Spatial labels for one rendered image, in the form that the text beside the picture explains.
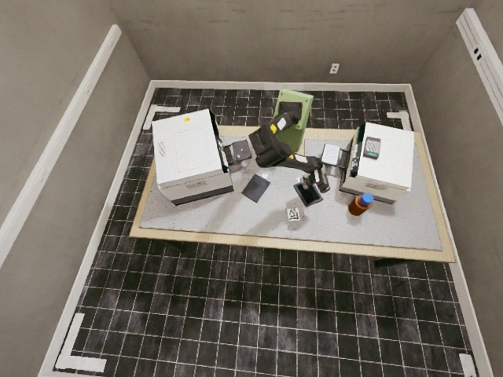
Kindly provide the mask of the brown bottle with blue cap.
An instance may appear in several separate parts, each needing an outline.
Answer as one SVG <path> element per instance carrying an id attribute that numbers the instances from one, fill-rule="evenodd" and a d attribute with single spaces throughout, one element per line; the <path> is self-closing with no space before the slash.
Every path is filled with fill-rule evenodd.
<path id="1" fill-rule="evenodd" d="M 357 196 L 349 205 L 348 210 L 354 216 L 359 216 L 363 214 L 372 206 L 373 195 L 370 193 L 365 193 Z M 360 199 L 361 198 L 361 199 Z M 361 200 L 361 201 L 360 201 Z"/>

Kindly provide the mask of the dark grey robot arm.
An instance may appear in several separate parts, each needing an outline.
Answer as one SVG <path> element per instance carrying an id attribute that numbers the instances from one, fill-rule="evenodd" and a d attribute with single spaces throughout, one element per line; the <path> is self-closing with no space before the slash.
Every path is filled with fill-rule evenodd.
<path id="1" fill-rule="evenodd" d="M 278 106 L 278 115 L 274 117 L 274 120 L 265 123 L 248 135 L 257 155 L 255 161 L 262 168 L 288 167 L 311 174 L 312 185 L 317 184 L 320 193 L 326 193 L 331 187 L 321 159 L 316 156 L 302 156 L 294 153 L 288 144 L 280 143 L 276 138 L 281 131 L 301 120 L 302 110 L 303 102 L 281 101 Z"/>

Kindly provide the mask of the white multi-well plate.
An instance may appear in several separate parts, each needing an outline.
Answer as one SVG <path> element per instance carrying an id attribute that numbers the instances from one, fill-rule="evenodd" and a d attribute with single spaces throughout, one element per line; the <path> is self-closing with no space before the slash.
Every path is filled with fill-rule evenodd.
<path id="1" fill-rule="evenodd" d="M 331 164 L 336 165 L 339 150 L 340 150 L 340 147 L 326 144 L 324 154 L 322 157 L 322 162 L 331 163 Z"/>

